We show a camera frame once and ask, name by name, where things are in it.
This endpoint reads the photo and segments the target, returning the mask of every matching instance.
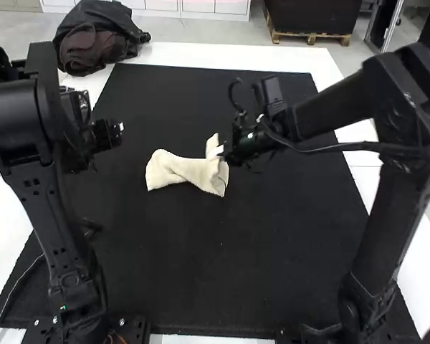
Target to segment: towel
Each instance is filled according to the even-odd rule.
[[[217,154],[220,153],[218,134],[206,143],[206,158],[192,159],[176,156],[158,149],[146,166],[145,179],[148,191],[164,186],[190,182],[205,192],[224,197],[228,186],[229,167]]]

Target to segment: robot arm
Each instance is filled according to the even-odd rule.
[[[123,127],[91,121],[87,94],[60,89],[56,63],[50,42],[31,44],[27,60],[12,63],[0,48],[0,173],[43,249],[58,338],[98,344],[109,329],[105,281],[65,201],[62,174],[86,170],[95,153],[120,145]]]
[[[359,72],[292,107],[285,104],[277,77],[253,90],[260,109],[255,124],[247,125],[247,115],[234,103],[238,113],[224,153],[233,166],[283,148],[380,153],[376,200],[338,293],[341,324],[324,330],[304,325],[301,331],[303,343],[372,343],[386,322],[399,268],[430,200],[430,54],[413,44],[372,57]],[[369,118],[376,124],[377,143],[300,146]]]

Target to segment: black fabric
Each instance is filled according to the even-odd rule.
[[[80,1],[53,39],[59,69],[84,77],[107,63],[136,57],[151,35],[137,28],[131,16],[132,10],[118,1]]]
[[[146,191],[154,150],[202,157],[206,139],[230,128],[228,84],[266,72],[119,64],[94,117],[124,121],[123,144],[97,157],[98,173],[67,178],[80,215],[105,225],[94,242],[110,310],[141,312],[157,333],[272,338],[298,323],[338,321],[337,291],[367,219],[340,153],[292,151],[258,161],[255,174],[231,168],[222,199],[189,183]],[[282,74],[289,104],[316,93],[307,74]],[[250,94],[238,90],[246,106]],[[313,144],[336,142],[334,134]],[[31,236],[0,297],[40,253]],[[25,327],[48,315],[47,271],[30,279],[5,318]],[[399,295],[394,330],[416,337]]]

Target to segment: white table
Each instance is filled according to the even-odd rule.
[[[205,67],[226,70],[309,72],[319,91],[338,82],[342,75],[323,48],[253,47],[215,44],[152,43],[144,46],[139,57],[126,63]],[[68,77],[64,85],[89,90],[94,105],[110,76],[113,66],[84,78]],[[336,131],[340,142],[376,140],[370,121]],[[367,210],[371,210],[379,180],[381,162],[369,152],[345,153],[350,171]],[[0,178],[0,292],[29,236],[32,227],[22,205]],[[430,222],[424,217],[403,261],[398,284],[423,335],[430,326]],[[0,343],[18,344],[24,330],[0,330]],[[255,344],[271,340],[242,338],[202,338],[196,336],[153,335],[152,343]]]

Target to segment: gray floor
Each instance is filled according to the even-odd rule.
[[[134,17],[135,23],[149,31],[155,42],[194,42],[214,44],[272,45],[259,0],[252,0],[249,22],[208,21]],[[0,46],[12,59],[26,57],[29,43],[51,40],[64,14],[38,14],[0,11]],[[316,47],[328,48],[344,76],[356,72],[372,52],[363,43],[368,18],[360,18],[349,47],[341,47],[334,39],[317,39]],[[391,49],[416,42],[417,26],[403,18],[391,42]],[[281,46],[307,47],[304,39],[282,40]],[[427,211],[430,218],[430,207]]]

